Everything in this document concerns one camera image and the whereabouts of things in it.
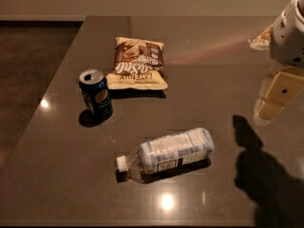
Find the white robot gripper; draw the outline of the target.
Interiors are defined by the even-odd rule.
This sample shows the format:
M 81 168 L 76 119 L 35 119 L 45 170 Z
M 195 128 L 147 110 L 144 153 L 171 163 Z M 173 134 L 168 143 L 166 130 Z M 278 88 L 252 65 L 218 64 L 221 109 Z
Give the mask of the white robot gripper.
M 254 106 L 253 122 L 266 126 L 273 122 L 304 90 L 304 0 L 291 0 L 273 25 L 249 43 L 255 50 L 268 50 L 286 67 L 267 75 Z

